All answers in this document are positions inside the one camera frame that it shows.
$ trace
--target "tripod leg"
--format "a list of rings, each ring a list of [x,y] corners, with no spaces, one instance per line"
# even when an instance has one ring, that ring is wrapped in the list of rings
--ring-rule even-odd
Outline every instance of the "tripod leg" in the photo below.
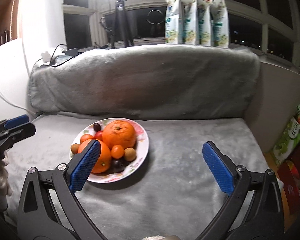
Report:
[[[114,19],[112,22],[112,29],[111,29],[111,49],[114,49],[114,42],[115,42],[115,34],[117,31],[117,8],[114,11]]]
[[[132,33],[131,33],[131,29],[130,29],[130,24],[128,21],[128,17],[127,17],[127,12],[125,10],[125,8],[123,7],[123,15],[124,15],[124,21],[126,23],[126,30],[128,32],[128,39],[131,43],[131,46],[134,46],[134,42],[133,42],[133,38],[132,38]]]
[[[124,7],[120,5],[118,7],[118,14],[119,14],[119,25],[120,25],[120,30],[121,30],[121,35],[124,41],[124,46],[127,48],[129,47],[129,40],[128,40],[128,34],[127,34],[127,25],[125,21],[125,11]]]

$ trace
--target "plate rim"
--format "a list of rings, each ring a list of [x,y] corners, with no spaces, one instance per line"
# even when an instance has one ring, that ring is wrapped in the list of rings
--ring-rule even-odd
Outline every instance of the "plate rim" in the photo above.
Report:
[[[145,159],[147,158],[147,155],[148,155],[148,152],[149,152],[149,136],[148,136],[148,133],[146,132],[146,129],[144,129],[143,128],[143,126],[141,125],[141,124],[139,124],[138,122],[136,122],[136,121],[134,121],[134,120],[131,120],[131,119],[128,119],[128,118],[123,118],[123,117],[112,117],[112,118],[106,118],[106,119],[101,119],[101,120],[99,120],[99,121],[95,121],[95,122],[93,122],[92,124],[89,124],[86,128],[84,128],[83,130],[81,130],[77,135],[76,135],[76,137],[74,138],[74,140],[72,141],[72,144],[74,144],[75,142],[75,139],[77,138],[77,136],[80,134],[80,133],[82,133],[84,130],[87,130],[91,125],[93,125],[94,123],[96,123],[96,122],[101,122],[101,121],[106,121],[106,120],[112,120],[112,119],[114,119],[113,121],[115,121],[115,120],[123,120],[123,121],[125,121],[125,120],[127,120],[127,121],[132,121],[132,122],[134,122],[134,123],[136,123],[137,125],[139,125],[141,128],[142,128],[142,130],[143,130],[143,132],[144,132],[144,134],[145,134],[145,141],[146,141],[146,143],[147,143],[147,151],[146,151],[146,154],[145,154],[145,157],[143,158],[143,160],[140,162],[140,164],[139,164],[139,166],[137,167],[137,168],[135,168],[131,173],[129,173],[127,176],[124,176],[124,177],[122,177],[122,178],[119,178],[119,179],[116,179],[116,180],[114,180],[114,181],[103,181],[103,182],[97,182],[97,181],[92,181],[91,179],[89,179],[89,177],[87,178],[87,181],[90,181],[90,182],[92,182],[92,183],[100,183],[100,184],[107,184],[107,183],[112,183],[112,182],[117,182],[117,181],[120,181],[120,180],[122,180],[122,179],[125,179],[126,177],[129,177],[131,174],[133,174],[137,169],[139,169],[140,168],[140,166],[143,164],[143,162],[145,161]],[[72,158],[71,158],[71,155],[72,155],[73,153],[71,152],[71,150],[69,150],[69,159],[71,160]]]

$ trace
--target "gray blanket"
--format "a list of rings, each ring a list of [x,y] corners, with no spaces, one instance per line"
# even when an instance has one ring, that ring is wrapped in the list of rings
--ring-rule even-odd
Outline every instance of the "gray blanket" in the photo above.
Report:
[[[139,120],[242,117],[259,75],[249,50],[149,45],[85,52],[34,68],[30,102],[44,112]]]
[[[18,202],[28,169],[54,169],[69,161],[76,135],[95,120],[42,115],[34,121],[35,136],[8,152],[7,170],[14,194],[8,215],[17,220]],[[202,158],[202,144],[212,140],[235,164],[264,172],[266,162],[242,119],[138,121],[150,139],[148,158],[126,179],[110,184],[87,182],[76,193],[83,208],[109,240],[177,235],[193,240],[212,220],[226,195]],[[64,225],[70,228],[56,195]],[[234,227],[243,218],[244,210]]]

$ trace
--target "blue textured pad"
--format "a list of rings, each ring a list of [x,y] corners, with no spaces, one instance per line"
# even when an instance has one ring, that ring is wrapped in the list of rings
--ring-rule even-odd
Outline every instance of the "blue textured pad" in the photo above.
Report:
[[[69,189],[74,194],[76,191],[82,190],[87,178],[89,177],[94,165],[100,157],[101,146],[96,140],[91,148],[87,151],[81,161],[78,163],[74,171],[70,175]]]
[[[215,150],[207,142],[202,147],[202,156],[221,190],[231,195],[234,190],[232,175]]]
[[[17,127],[19,125],[25,124],[29,121],[30,121],[29,117],[26,114],[24,114],[24,115],[21,115],[21,116],[18,116],[16,118],[8,120],[5,123],[4,128],[5,128],[5,130],[8,130],[8,129]]]

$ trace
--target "floral plate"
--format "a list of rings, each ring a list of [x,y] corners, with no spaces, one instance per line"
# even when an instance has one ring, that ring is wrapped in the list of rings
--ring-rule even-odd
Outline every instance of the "floral plate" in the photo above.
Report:
[[[96,182],[96,183],[110,183],[110,182],[114,182],[114,181],[118,181],[121,179],[124,179],[125,177],[128,177],[130,174],[132,174],[133,172],[135,172],[140,166],[141,164],[144,162],[147,154],[148,154],[148,150],[149,150],[149,138],[147,135],[146,130],[137,122],[129,120],[129,119],[125,119],[125,118],[109,118],[109,119],[104,119],[101,121],[97,121],[98,124],[101,125],[101,130],[103,130],[105,128],[105,126],[108,123],[111,123],[112,121],[115,120],[124,120],[127,121],[129,123],[132,124],[133,128],[136,130],[137,133],[137,144],[136,144],[136,152],[137,152],[137,158],[131,162],[123,172],[121,173],[112,173],[112,174],[95,174],[95,173],[91,173],[88,177],[88,181],[91,182]],[[80,144],[80,137],[86,133],[89,133],[91,135],[95,135],[95,131],[93,129],[93,124],[89,125],[88,127],[86,127],[85,129],[83,129],[78,135],[77,137],[74,139],[73,143],[78,143]],[[72,159],[73,157],[73,153],[70,151],[70,159]]]

